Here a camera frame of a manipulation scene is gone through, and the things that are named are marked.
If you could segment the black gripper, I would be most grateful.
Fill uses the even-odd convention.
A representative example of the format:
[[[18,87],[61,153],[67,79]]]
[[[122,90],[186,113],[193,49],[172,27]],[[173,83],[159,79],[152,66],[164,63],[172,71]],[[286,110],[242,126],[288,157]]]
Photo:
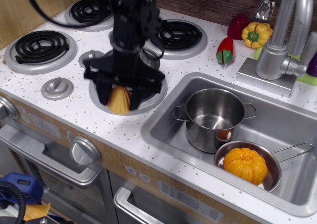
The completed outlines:
[[[147,91],[160,92],[165,75],[146,65],[138,54],[112,51],[109,56],[83,60],[84,77],[96,85],[99,102],[107,105],[113,85],[132,88],[130,110],[138,109]]]

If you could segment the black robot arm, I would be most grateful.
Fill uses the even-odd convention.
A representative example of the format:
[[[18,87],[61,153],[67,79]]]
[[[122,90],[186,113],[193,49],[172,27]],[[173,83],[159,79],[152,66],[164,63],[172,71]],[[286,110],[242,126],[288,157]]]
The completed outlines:
[[[130,110],[136,110],[147,93],[159,93],[165,75],[140,58],[145,42],[161,27],[156,0],[109,0],[113,14],[110,56],[83,61],[84,77],[91,79],[99,101],[107,105],[113,85],[132,89]]]

